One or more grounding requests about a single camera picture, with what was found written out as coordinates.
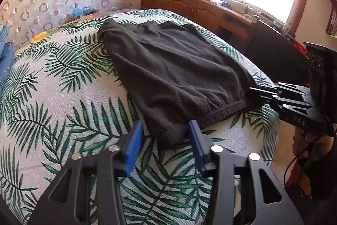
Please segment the person's right hand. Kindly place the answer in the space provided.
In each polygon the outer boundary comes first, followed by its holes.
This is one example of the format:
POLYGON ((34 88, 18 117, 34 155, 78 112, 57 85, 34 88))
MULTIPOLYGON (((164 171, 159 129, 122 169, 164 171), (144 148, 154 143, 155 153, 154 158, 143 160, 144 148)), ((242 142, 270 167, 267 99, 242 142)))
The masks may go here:
POLYGON ((314 160, 319 160, 331 151, 333 144, 333 137, 315 135, 296 127, 292 151, 299 159, 313 157, 314 160))

